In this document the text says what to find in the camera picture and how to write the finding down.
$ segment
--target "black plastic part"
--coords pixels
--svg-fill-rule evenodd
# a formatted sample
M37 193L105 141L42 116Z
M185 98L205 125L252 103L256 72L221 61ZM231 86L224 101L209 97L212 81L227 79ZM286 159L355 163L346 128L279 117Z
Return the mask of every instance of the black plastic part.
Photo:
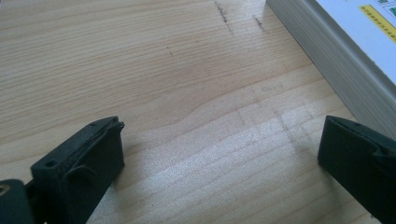
M328 116L318 162L374 217L396 223L396 142L357 122Z
M123 127L118 117L99 119L36 162L26 186L0 182L0 223L86 223L124 166Z

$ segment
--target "yellow label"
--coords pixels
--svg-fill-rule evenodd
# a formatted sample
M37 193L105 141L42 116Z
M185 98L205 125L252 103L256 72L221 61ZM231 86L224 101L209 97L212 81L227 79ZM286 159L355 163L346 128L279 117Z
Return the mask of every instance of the yellow label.
M370 5L360 7L361 11L372 21L385 35L396 43L396 28L390 24L375 8Z

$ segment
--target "light wooden surface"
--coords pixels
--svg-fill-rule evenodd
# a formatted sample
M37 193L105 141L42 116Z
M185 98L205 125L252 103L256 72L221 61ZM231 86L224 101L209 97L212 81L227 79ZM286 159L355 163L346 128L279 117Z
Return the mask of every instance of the light wooden surface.
M89 223L377 223L317 165L346 109L262 0L3 0L0 179L118 115Z

